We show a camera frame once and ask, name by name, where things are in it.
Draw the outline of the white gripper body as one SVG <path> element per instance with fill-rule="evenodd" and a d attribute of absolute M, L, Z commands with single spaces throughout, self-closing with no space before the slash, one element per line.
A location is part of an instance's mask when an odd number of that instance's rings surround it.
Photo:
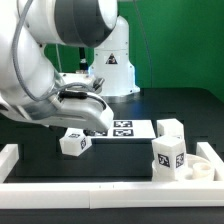
<path fill-rule="evenodd" d="M 113 122 L 114 113 L 97 94 L 64 90 L 59 93 L 59 108 L 43 120 L 44 125 L 105 132 Z"/>

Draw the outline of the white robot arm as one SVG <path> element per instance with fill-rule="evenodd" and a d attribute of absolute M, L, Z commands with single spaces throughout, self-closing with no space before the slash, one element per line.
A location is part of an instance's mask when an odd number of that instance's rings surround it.
<path fill-rule="evenodd" d="M 0 0 L 0 115 L 106 131 L 114 113 L 103 77 L 59 70 L 60 51 L 95 49 L 115 31 L 119 0 Z"/>

